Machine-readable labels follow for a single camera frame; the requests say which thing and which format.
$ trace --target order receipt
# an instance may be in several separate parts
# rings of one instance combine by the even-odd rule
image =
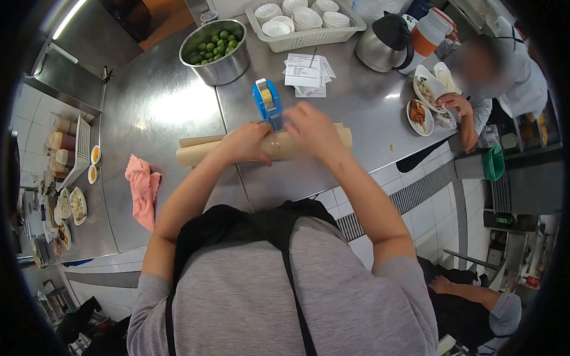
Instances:
[[[320,56],[313,58],[312,55],[289,53],[285,70],[285,85],[319,88],[320,71]]]

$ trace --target fluorescent light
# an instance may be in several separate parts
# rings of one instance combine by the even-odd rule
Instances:
[[[67,23],[71,20],[71,18],[75,15],[75,13],[77,12],[77,10],[79,10],[79,8],[85,3],[85,1],[87,0],[79,0],[77,1],[77,3],[75,4],[75,6],[71,9],[71,11],[67,14],[66,18],[63,19],[63,22],[59,25],[57,31],[55,31],[53,39],[57,39],[59,37],[60,34],[62,34],[62,31],[64,28],[66,28]]]

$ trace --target tiled floor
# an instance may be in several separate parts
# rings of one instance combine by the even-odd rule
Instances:
[[[421,164],[408,172],[400,173],[395,164],[371,173],[374,180],[390,195],[404,186],[421,179],[443,164],[453,159],[449,145],[440,146]],[[463,181],[468,218],[468,255],[486,260],[489,245],[489,230],[483,227],[484,183],[478,179]],[[339,219],[353,213],[352,205],[341,187],[319,194],[316,197],[327,210]],[[459,250],[458,222],[455,194],[452,183],[402,215],[416,246],[418,256],[432,262],[443,261],[449,255],[444,249]],[[372,242],[364,235],[349,242],[352,251],[362,260],[367,268],[373,264]],[[69,289],[74,293],[78,305],[95,296],[103,307],[103,312],[118,321],[129,315],[135,303],[137,290],[131,288],[105,287],[68,281],[64,272],[76,273],[113,273],[140,271],[143,265],[145,248],[123,252],[115,256],[94,259],[78,267],[60,267],[60,274]]]

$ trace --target metal bowl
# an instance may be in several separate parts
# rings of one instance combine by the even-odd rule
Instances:
[[[213,35],[217,35],[224,30],[240,39],[238,46],[230,54],[208,64],[190,64],[185,60],[189,60],[190,54],[197,51],[200,43],[209,43]],[[208,85],[227,84],[243,74],[250,64],[245,41],[246,35],[246,27],[239,21],[212,21],[199,27],[186,37],[180,46],[178,57],[185,66],[192,67],[204,83]]]

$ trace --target hand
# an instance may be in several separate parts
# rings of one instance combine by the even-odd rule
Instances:
[[[429,284],[429,287],[437,294],[451,294],[453,282],[443,276],[436,276]]]
[[[457,108],[457,114],[461,117],[473,115],[471,103],[457,93],[446,93],[437,98],[437,104],[442,104],[445,108]]]
[[[344,150],[331,119],[306,101],[283,111],[283,116],[291,120],[283,126],[308,154],[325,161]]]
[[[271,166],[271,158],[261,150],[261,140],[270,132],[271,125],[268,122],[246,122],[224,137],[213,152],[228,165],[260,161]]]

